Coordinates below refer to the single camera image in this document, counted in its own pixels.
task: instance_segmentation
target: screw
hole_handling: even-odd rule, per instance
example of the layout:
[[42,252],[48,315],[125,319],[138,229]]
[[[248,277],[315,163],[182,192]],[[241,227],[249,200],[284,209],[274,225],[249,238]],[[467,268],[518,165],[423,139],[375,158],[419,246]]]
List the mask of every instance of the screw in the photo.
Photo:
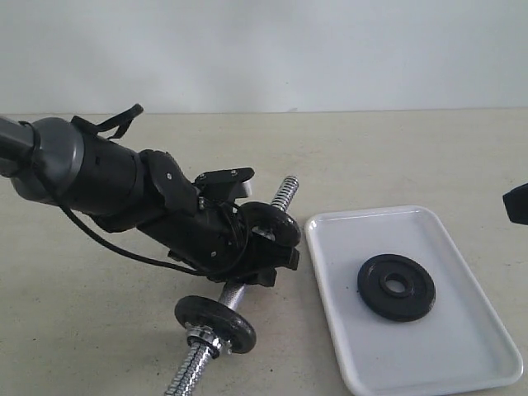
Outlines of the screw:
[[[280,185],[271,204],[276,208],[286,211],[298,188],[299,182],[297,181],[297,177],[288,176]],[[227,282],[222,289],[222,294],[218,301],[226,307],[236,310],[242,301],[245,291],[245,284]],[[213,350],[210,346],[201,342],[193,342],[187,358],[181,364],[180,370],[174,376],[164,396],[191,396],[192,391],[204,374],[205,366],[211,361],[212,356]]]

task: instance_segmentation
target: weight plate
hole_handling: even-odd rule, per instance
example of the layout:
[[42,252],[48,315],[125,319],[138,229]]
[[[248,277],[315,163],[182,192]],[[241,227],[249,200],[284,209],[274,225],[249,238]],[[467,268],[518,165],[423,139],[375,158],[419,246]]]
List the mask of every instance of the weight plate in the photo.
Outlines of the weight plate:
[[250,229],[259,228],[273,235],[275,242],[288,248],[296,247],[301,238],[300,227],[286,212],[263,202],[248,202],[240,208]]
[[242,315],[213,299],[188,295],[178,301],[174,314],[182,326],[189,323],[210,327],[218,337],[231,342],[233,353],[248,353],[257,344],[253,326]]
[[396,322],[424,317],[436,298],[435,284],[427,271],[410,258],[396,254],[369,259],[359,271],[357,286],[370,309]]

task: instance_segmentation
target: white wall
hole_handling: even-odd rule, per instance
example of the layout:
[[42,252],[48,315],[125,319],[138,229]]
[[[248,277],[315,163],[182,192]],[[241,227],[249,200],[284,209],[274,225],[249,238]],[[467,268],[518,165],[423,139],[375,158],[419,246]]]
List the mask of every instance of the white wall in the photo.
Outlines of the white wall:
[[528,106],[526,0],[4,0],[0,113]]

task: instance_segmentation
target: table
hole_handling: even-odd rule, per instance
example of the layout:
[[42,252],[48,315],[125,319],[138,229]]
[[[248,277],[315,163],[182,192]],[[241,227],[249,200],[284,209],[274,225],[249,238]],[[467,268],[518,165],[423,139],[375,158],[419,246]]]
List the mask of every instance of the table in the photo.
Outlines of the table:
[[[301,224],[325,211],[426,206],[528,356],[528,227],[510,224],[502,204],[528,182],[527,134],[527,109],[142,115],[121,143],[167,150],[191,179],[254,167],[254,200],[269,201],[294,174],[290,213]],[[58,209],[17,197],[8,180],[0,202],[0,394],[162,394],[187,352],[175,303],[216,298],[221,285],[116,256]],[[150,257],[167,253],[137,232],[110,239]],[[299,270],[280,270],[275,288],[252,287],[240,306],[257,330],[255,349],[214,361],[196,396],[349,394],[304,240],[299,249]],[[522,377],[475,395],[527,391]]]

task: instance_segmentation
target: plastic tray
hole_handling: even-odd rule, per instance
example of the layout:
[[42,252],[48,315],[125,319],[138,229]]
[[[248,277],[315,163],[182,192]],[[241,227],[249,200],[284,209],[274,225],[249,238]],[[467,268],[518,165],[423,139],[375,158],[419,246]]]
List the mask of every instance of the plastic tray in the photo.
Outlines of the plastic tray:
[[[355,396],[457,394],[521,377],[521,354],[430,210],[320,214],[306,234],[342,377]],[[361,265],[383,253],[410,257],[431,275],[436,302],[424,318],[391,322],[359,296]]]

